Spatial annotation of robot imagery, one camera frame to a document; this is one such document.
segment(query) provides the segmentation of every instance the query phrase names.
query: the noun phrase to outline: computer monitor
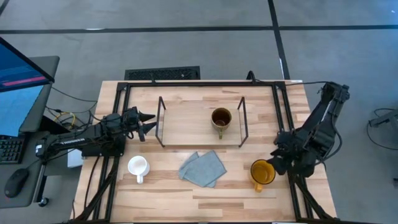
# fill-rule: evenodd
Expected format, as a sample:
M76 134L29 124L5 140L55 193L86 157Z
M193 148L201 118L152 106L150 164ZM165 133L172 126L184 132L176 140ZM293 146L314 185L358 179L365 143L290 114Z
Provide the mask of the computer monitor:
M0 92L53 82L53 77L0 37Z

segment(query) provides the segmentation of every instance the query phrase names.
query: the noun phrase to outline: wooden tabletop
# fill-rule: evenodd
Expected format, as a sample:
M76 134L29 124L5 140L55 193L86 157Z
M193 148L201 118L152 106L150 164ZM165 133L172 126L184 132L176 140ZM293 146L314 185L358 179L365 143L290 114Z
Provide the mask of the wooden tabletop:
M99 93L96 116L112 113L116 81L103 82ZM302 85L287 87L295 127L300 127L310 114ZM282 111L283 99L279 94ZM123 105L123 93L120 107ZM246 99L249 138L242 148L233 146L166 146L162 148L151 131L146 142L128 140L120 159L111 222L270 222L294 221L294 210L286 175L277 175L264 186L261 193L254 191L249 168L257 159L270 158L275 149L273 140L278 132L275 106L268 86L223 87L134 87L129 107L137 106L143 113L156 114L159 96L168 108L229 107ZM227 173L217 180L216 187L201 188L178 178L183 162L198 151L202 155L214 149ZM128 172L127 163L133 156L143 156L150 164L150 172L143 184ZM83 211L83 202L95 157L83 163L75 197L76 215ZM94 196L100 179L102 158L94 171L88 201ZM336 216L330 188L323 166L307 179L309 191L331 216ZM104 217L108 193L101 204L100 218ZM302 216L305 217L302 195L298 190Z

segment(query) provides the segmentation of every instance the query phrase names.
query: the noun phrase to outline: yellow cable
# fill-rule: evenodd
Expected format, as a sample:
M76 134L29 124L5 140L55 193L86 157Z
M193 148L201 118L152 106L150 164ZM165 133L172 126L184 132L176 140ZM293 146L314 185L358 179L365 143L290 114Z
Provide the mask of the yellow cable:
M55 120L59 120L59 118L60 118L62 115L65 115L65 114L69 114L69 115L73 116L72 123L71 123L71 125L70 125L70 127L69 127L69 129L71 129L71 128L73 127L73 125L75 124L75 121L76 121L76 116L75 116L75 114L72 113L72 112L62 112L62 113L56 115L56 117L54 118L54 121L55 121Z

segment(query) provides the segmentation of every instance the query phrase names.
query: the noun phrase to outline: black keyboard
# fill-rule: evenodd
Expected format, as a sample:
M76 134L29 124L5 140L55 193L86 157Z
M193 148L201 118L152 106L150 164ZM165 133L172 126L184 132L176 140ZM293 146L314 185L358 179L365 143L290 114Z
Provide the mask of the black keyboard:
M19 164L25 151L23 137L0 136L0 164Z

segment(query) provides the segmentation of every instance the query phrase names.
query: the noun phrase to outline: glass mug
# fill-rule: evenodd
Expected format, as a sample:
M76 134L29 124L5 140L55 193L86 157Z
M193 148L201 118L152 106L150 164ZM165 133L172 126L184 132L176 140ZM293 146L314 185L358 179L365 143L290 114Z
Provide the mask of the glass mug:
M259 159L251 165L250 180L254 183L257 193L262 191L262 186L271 183L275 179L275 169L265 159Z

